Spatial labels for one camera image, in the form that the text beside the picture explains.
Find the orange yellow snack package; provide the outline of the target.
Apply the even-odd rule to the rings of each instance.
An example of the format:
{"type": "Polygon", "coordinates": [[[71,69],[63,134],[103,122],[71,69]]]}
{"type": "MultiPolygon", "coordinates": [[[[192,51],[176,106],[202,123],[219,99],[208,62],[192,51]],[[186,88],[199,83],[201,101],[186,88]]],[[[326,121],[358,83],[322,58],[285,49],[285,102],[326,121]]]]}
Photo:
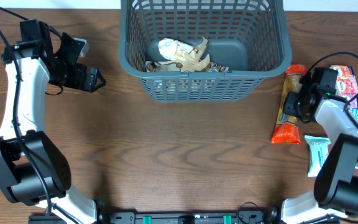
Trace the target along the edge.
{"type": "Polygon", "coordinates": [[[282,96],[275,128],[272,134],[271,143],[291,143],[301,144],[300,132],[297,125],[297,118],[283,112],[284,102],[289,92],[298,92],[300,89],[300,78],[306,74],[306,66],[302,64],[292,64],[285,71],[285,79],[282,89],[282,96]]]}

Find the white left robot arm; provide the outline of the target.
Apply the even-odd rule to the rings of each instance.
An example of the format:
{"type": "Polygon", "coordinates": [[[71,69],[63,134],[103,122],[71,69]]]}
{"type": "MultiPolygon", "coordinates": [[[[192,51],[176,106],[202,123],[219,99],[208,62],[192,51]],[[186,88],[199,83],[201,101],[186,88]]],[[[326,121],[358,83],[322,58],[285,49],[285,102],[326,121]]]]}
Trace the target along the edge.
{"type": "Polygon", "coordinates": [[[1,60],[8,77],[0,127],[0,189],[11,203],[54,213],[67,223],[108,223],[103,205],[72,183],[65,156],[45,132],[47,85],[94,92],[105,85],[97,68],[78,62],[87,41],[62,33],[53,50],[52,28],[38,20],[20,23],[21,41],[8,45],[1,60]]]}

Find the multicolour tissue pack bundle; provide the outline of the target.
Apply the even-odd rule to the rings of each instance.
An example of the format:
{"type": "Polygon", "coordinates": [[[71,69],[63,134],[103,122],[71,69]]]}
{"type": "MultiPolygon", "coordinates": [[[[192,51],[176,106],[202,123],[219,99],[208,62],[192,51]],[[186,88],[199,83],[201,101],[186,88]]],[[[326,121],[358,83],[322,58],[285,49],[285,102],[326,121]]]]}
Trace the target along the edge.
{"type": "MultiPolygon", "coordinates": [[[[347,65],[332,65],[330,68],[337,71],[336,94],[350,101],[358,93],[358,84],[353,68],[347,65]]],[[[358,97],[350,102],[349,110],[358,120],[358,97]]]]}

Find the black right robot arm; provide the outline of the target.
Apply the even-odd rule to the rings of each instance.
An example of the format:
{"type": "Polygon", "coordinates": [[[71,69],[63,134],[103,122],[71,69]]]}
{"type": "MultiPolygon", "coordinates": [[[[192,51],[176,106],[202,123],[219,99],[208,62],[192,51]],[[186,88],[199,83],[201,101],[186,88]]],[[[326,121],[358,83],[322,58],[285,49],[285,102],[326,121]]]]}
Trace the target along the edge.
{"type": "Polygon", "coordinates": [[[308,70],[300,90],[285,100],[284,113],[321,125],[333,147],[314,189],[283,201],[281,223],[358,223],[358,121],[347,109],[348,101],[336,94],[336,80],[337,70],[308,70]]]}

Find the brown white snack pouch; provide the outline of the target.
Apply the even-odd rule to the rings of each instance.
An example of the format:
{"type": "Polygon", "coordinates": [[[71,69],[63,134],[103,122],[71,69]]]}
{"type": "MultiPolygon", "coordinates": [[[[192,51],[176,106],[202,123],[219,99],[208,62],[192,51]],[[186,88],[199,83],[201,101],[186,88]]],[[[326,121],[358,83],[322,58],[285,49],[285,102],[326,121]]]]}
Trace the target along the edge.
{"type": "Polygon", "coordinates": [[[198,69],[195,65],[175,61],[146,61],[145,68],[147,72],[195,72],[198,69]]]}
{"type": "Polygon", "coordinates": [[[180,72],[201,72],[211,62],[209,54],[204,59],[201,58],[208,46],[208,40],[204,37],[199,45],[189,45],[179,40],[164,38],[157,46],[160,55],[166,59],[157,64],[178,68],[180,72]]]}
{"type": "Polygon", "coordinates": [[[223,66],[217,63],[210,63],[210,67],[208,68],[208,72],[226,72],[229,70],[229,67],[223,66]]]}

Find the white wet wipes pack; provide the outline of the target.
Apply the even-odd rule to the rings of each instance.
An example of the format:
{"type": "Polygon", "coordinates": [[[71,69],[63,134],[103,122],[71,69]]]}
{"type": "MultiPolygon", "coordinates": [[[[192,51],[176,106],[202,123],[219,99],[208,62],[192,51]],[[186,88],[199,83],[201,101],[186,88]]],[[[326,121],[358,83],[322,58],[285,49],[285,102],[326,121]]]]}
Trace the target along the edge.
{"type": "Polygon", "coordinates": [[[310,162],[307,176],[316,177],[324,165],[329,154],[329,138],[305,135],[305,141],[309,147],[310,162]]]}

